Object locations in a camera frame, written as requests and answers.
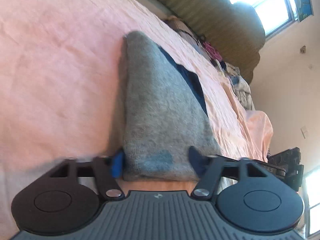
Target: pink clothing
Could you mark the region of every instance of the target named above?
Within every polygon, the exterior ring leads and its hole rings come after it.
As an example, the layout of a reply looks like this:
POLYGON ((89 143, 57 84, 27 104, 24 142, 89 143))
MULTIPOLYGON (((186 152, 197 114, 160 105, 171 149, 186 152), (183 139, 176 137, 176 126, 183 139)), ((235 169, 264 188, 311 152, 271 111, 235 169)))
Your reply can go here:
POLYGON ((216 60, 218 60, 219 62, 222 61, 222 57, 221 57, 221 55, 219 54, 219 52, 218 52, 214 47, 212 47, 209 42, 205 41, 205 42, 203 43, 203 46, 204 46, 204 48, 206 49, 206 51, 209 53, 209 55, 210 55, 210 57, 211 57, 212 59, 216 59, 216 60))

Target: gray fabric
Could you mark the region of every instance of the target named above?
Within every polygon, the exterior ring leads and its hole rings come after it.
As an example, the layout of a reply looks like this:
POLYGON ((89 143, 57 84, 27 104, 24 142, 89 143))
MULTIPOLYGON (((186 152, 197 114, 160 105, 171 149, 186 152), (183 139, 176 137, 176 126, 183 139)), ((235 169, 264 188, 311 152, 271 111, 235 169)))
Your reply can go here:
POLYGON ((220 154, 209 119, 180 73, 141 32, 127 35, 125 180, 196 180, 188 148, 220 154))

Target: dark blue fabric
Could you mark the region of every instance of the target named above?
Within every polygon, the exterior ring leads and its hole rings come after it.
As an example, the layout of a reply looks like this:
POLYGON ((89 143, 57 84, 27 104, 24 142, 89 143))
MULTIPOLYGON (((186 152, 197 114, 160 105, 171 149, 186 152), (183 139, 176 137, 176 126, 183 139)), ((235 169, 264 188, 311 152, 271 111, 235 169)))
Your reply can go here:
POLYGON ((220 62, 220 66, 221 66, 221 68, 222 68, 223 70, 227 70, 227 65, 226 65, 226 63, 225 63, 224 61, 221 61, 221 62, 220 62))
POLYGON ((118 179, 122 176, 124 162, 124 151, 120 149, 113 157, 111 162, 111 175, 113 178, 118 179))
POLYGON ((201 178, 208 169, 209 158, 203 156, 194 146, 189 147, 188 158, 197 176, 201 178))
POLYGON ((188 70, 185 69, 184 66, 175 63, 173 58, 163 48, 161 48, 160 46, 159 46, 159 49, 163 53, 163 55, 166 57, 166 59, 170 62, 170 64, 176 70, 178 70, 178 72, 181 74, 183 79, 186 81, 186 83, 190 87, 192 93, 194 94, 194 96, 198 100, 198 102, 199 102, 200 106, 202 107, 203 111, 208 116, 207 108, 205 106, 202 87, 201 87, 201 84, 200 84, 200 81, 199 81, 199 78, 198 78, 197 74, 193 73, 191 71, 188 71, 188 70))

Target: metal screw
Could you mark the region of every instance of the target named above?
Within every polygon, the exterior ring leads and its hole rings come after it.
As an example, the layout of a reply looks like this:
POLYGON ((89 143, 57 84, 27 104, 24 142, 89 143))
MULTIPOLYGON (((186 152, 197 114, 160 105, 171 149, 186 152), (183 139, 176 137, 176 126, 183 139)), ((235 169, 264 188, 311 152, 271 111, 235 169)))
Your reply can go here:
POLYGON ((120 197, 122 195, 122 192, 119 190, 119 189, 109 189, 107 192, 106 192, 106 195, 108 197, 120 197))
POLYGON ((193 194, 195 194, 197 197, 206 197, 210 194, 210 192, 204 188, 198 188, 193 191, 193 194))

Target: pink bedsheet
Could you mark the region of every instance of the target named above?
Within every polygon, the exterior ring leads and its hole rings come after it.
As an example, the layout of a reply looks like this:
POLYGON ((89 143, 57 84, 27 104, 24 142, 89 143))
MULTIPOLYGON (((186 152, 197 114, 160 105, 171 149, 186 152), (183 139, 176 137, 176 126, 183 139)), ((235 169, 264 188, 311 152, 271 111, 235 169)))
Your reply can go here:
POLYGON ((17 231, 13 197, 54 163, 121 145, 125 71, 118 64, 123 36, 133 30, 197 73, 225 156, 266 160, 268 117, 246 112, 229 81, 135 0, 0 0, 0 239, 17 231))

